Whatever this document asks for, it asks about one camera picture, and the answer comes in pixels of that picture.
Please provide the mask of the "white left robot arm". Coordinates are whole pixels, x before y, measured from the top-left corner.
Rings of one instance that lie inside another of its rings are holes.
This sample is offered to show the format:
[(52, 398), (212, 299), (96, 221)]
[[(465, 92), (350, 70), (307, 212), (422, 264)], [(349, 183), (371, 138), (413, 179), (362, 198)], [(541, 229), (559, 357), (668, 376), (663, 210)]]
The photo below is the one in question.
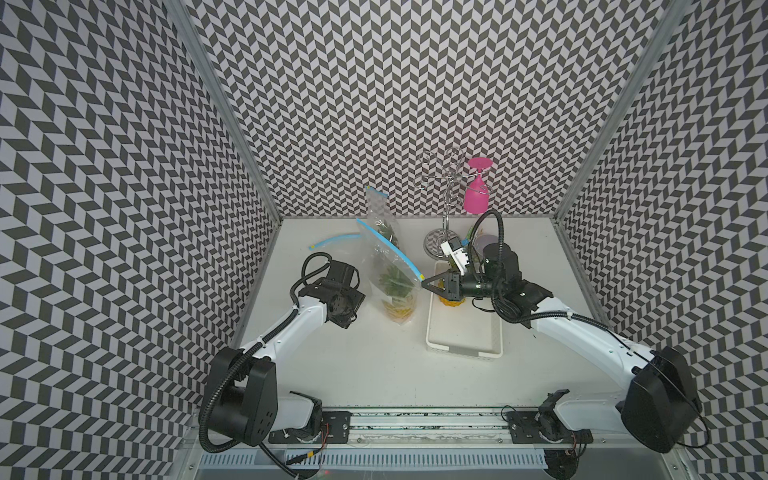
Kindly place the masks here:
[(225, 347), (210, 364), (199, 411), (198, 439), (215, 454), (259, 446), (274, 431), (307, 440), (321, 431), (322, 401), (282, 390), (281, 363), (320, 327), (348, 328), (365, 300), (359, 270), (325, 252), (310, 254), (289, 288), (291, 308), (267, 332), (240, 348)]

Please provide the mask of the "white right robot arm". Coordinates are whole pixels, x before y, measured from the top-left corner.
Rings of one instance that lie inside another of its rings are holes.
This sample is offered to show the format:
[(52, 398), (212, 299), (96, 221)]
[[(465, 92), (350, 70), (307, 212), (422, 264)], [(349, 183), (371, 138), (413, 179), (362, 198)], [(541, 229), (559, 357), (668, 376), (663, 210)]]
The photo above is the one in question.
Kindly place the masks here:
[(440, 248), (449, 267), (422, 279), (422, 288), (450, 302), (487, 300), (485, 312), (558, 341), (617, 385), (614, 392), (586, 396), (556, 390), (535, 411), (504, 414), (509, 428), (533, 428), (545, 443), (571, 442), (575, 454), (584, 451), (585, 436), (593, 431), (629, 434), (657, 453), (682, 445), (689, 428), (706, 421), (685, 357), (672, 347), (654, 350), (626, 339), (524, 279), (517, 254), (504, 241), (499, 212), (490, 209), (482, 216), (496, 219), (496, 241), (478, 253), (473, 237), (443, 235)]

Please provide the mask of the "pineapple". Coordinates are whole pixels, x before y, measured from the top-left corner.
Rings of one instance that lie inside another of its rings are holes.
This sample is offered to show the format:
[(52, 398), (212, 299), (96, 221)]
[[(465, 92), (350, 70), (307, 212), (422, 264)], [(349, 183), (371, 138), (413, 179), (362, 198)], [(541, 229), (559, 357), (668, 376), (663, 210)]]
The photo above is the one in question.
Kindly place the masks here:
[(459, 298), (458, 300), (450, 300), (440, 296), (438, 296), (437, 298), (443, 305), (448, 307), (458, 307), (459, 305), (463, 304), (466, 301), (466, 298), (464, 297)]
[(383, 306), (389, 318), (405, 323), (416, 310), (413, 281), (396, 266), (389, 266), (379, 276), (379, 288), (385, 295)]

